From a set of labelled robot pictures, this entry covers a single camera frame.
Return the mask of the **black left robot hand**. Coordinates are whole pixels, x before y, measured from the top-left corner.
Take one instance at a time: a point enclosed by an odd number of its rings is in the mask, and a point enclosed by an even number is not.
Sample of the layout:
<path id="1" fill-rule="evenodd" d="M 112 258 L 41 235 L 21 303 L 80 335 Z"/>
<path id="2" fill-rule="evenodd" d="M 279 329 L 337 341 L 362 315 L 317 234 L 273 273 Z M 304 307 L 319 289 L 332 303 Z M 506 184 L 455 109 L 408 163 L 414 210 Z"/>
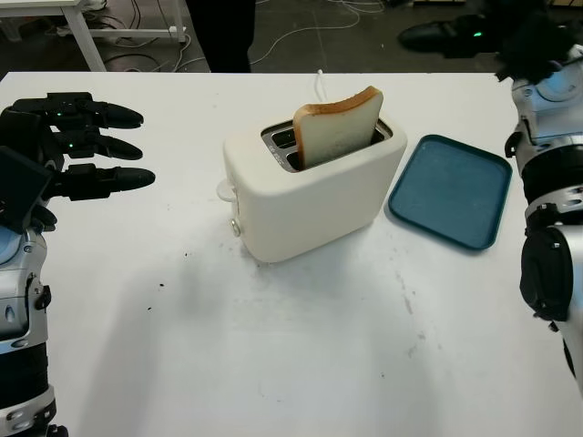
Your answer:
<path id="1" fill-rule="evenodd" d="M 108 198 L 144 188 L 155 180 L 143 168 L 97 168 L 89 159 L 138 160 L 142 152 L 102 134 L 104 128 L 133 129 L 138 112 L 96 101 L 88 92 L 21 98 L 1 113 L 1 225 L 21 234 L 52 230 L 56 217 L 46 206 L 54 197 L 72 201 Z"/>

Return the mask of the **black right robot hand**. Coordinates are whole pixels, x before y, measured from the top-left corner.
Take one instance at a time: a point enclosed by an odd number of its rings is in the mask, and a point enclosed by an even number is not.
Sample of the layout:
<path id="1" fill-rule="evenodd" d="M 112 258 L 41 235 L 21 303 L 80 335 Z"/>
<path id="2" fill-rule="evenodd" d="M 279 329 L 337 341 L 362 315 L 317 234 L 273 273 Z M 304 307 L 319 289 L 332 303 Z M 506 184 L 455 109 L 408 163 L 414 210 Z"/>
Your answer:
<path id="1" fill-rule="evenodd" d="M 448 59 L 497 54 L 514 58 L 562 62 L 577 43 L 568 25 L 549 15 L 545 1 L 470 1 L 469 13 L 448 20 L 414 25 L 397 37 L 411 52 Z"/>

